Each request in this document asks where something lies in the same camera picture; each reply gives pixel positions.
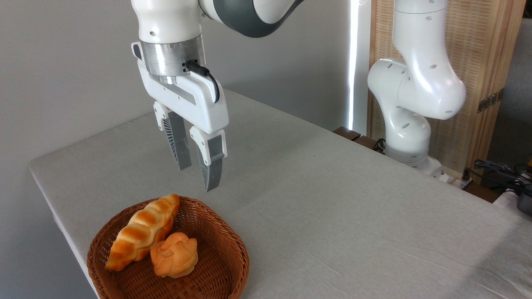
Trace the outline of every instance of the brown woven basket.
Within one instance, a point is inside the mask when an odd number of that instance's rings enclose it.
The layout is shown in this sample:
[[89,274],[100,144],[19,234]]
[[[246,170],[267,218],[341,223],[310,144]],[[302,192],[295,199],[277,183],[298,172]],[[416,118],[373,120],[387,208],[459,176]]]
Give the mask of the brown woven basket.
[[193,198],[181,197],[171,232],[181,231],[197,239],[198,263],[192,273],[177,279],[161,278],[155,275],[149,255],[119,272],[105,269],[118,232],[135,212],[153,200],[120,212],[104,225],[91,243],[87,267],[100,298],[239,298],[250,271],[246,247],[225,221]]

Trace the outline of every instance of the gray tablecloth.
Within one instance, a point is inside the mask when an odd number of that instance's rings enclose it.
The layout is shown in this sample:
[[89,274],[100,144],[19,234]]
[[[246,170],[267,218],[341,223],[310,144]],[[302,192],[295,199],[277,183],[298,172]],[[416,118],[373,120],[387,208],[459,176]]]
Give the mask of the gray tablecloth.
[[226,97],[229,156],[208,193],[195,156],[178,171],[152,114],[33,161],[85,272],[89,244],[111,217],[178,193],[243,239],[244,298],[532,298],[531,223],[303,120]]

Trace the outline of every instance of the bread loaf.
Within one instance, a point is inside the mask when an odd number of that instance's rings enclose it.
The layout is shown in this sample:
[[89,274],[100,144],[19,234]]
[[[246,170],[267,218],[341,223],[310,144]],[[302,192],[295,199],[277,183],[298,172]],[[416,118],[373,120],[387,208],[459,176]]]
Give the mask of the bread loaf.
[[166,241],[153,245],[153,270],[161,277],[179,278],[189,275],[198,263],[197,240],[182,232],[171,234]]
[[178,209],[179,195],[169,194],[136,212],[118,233],[105,268],[121,271],[131,262],[144,259],[152,246],[172,230]]

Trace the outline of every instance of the black wire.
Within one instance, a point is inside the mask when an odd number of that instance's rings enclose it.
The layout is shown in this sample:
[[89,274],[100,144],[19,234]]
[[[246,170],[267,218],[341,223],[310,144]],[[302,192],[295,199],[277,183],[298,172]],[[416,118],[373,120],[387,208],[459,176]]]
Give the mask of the black wire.
[[377,142],[375,143],[373,150],[374,151],[381,150],[382,152],[384,152],[385,148],[386,148],[386,140],[384,138],[379,138]]
[[518,175],[517,173],[512,171],[506,164],[503,163],[493,163],[491,161],[486,161],[483,159],[476,159],[474,165],[475,169],[488,169],[510,180],[524,180],[527,182],[532,182],[532,180],[530,180],[529,178],[524,177],[522,175]]
[[214,90],[216,91],[216,100],[214,100],[214,103],[216,104],[220,100],[220,88],[218,87],[218,82],[216,82],[216,79],[210,72],[207,72],[207,76],[211,78],[212,83],[214,84]]
[[521,185],[510,185],[510,184],[507,184],[507,183],[504,183],[504,182],[500,182],[500,181],[497,181],[497,180],[494,180],[492,178],[489,178],[489,177],[486,177],[486,176],[483,176],[477,172],[474,172],[472,169],[469,169],[469,168],[466,168],[466,170],[470,171],[471,173],[473,173],[475,176],[477,177],[480,177],[480,178],[483,178],[485,180],[488,180],[494,184],[497,184],[497,185],[500,185],[500,186],[504,186],[506,187],[507,189],[512,189],[512,190],[515,190],[515,191],[519,191],[519,192],[523,192],[523,191],[526,191],[525,188],[521,187]]
[[187,63],[184,64],[190,71],[195,72],[197,74],[200,74],[202,76],[209,77],[214,84],[214,91],[215,91],[215,100],[214,103],[217,103],[220,100],[220,88],[218,87],[218,83],[216,82],[216,79],[211,75],[211,71],[209,71],[208,68],[202,67],[199,63],[196,61],[187,61]]

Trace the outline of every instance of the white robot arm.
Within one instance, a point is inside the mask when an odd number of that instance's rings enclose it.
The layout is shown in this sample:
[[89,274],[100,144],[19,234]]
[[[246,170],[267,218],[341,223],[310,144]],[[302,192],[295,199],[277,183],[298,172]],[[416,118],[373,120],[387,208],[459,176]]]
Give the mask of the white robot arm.
[[277,30],[303,0],[131,0],[140,42],[132,44],[154,111],[179,169],[189,167],[184,119],[193,124],[207,191],[218,186],[229,123],[223,89],[205,68],[201,15],[249,37]]
[[425,117],[447,120],[466,100],[445,49],[447,0],[396,0],[393,42],[404,60],[381,59],[368,86],[386,125],[387,156],[446,180],[428,156],[430,126]]

